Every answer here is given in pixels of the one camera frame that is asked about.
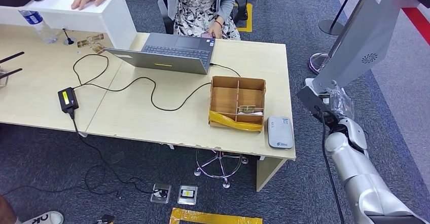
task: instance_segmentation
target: laptop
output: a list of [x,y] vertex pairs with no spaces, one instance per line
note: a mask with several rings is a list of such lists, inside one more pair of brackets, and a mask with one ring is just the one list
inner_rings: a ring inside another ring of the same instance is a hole
[[141,68],[207,74],[215,39],[151,33],[142,51],[105,48]]

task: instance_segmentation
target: white shoe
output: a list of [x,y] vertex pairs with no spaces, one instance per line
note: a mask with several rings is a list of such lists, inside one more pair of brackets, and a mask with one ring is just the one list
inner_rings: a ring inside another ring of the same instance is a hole
[[45,214],[32,218],[23,224],[63,224],[64,217],[58,211],[49,211]]

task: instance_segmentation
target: office chair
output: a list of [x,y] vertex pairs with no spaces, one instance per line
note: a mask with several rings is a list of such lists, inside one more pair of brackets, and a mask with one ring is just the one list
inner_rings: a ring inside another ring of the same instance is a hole
[[[239,20],[247,20],[248,14],[246,12],[247,0],[236,0],[238,10],[236,16],[233,18],[233,22],[237,24]],[[161,16],[163,17],[164,26],[167,34],[173,34],[174,21],[167,15],[167,0],[158,0],[158,8],[160,9]]]
[[[222,151],[214,151],[214,150],[211,150],[211,151],[213,151],[213,153],[215,153],[215,156],[212,157],[210,160],[206,161],[205,163],[200,164],[199,163],[199,149],[196,149],[197,169],[194,171],[194,175],[200,176],[201,173],[203,172],[203,174],[208,176],[208,177],[217,178],[217,179],[224,179],[223,187],[228,189],[230,187],[228,177],[233,176],[233,174],[235,174],[239,170],[241,164],[244,164],[244,165],[248,164],[248,158],[246,158],[242,154],[230,155],[230,154],[227,154],[227,153],[222,152]],[[225,167],[223,164],[223,158],[236,158],[236,159],[238,159],[236,167],[230,173],[225,172]],[[210,163],[212,163],[216,160],[219,160],[219,162],[220,162],[221,172],[223,173],[223,175],[213,175],[213,174],[210,174],[210,173],[206,172],[205,170],[203,170],[203,168],[205,166],[209,165]]]

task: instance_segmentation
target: red stripe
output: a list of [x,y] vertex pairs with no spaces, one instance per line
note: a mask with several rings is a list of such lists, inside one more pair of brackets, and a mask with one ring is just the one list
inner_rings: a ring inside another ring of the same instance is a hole
[[430,45],[430,23],[420,10],[418,8],[403,8],[403,12],[405,12],[412,24],[415,25],[415,28],[417,28],[422,37]]

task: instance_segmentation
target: person's leg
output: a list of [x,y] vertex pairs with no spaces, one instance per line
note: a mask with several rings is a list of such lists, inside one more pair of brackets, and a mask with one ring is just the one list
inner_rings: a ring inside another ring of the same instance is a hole
[[21,224],[9,202],[0,195],[0,224]]
[[0,224],[62,224],[63,221],[64,217],[60,212],[49,211],[22,223],[16,217],[9,202],[0,195]]

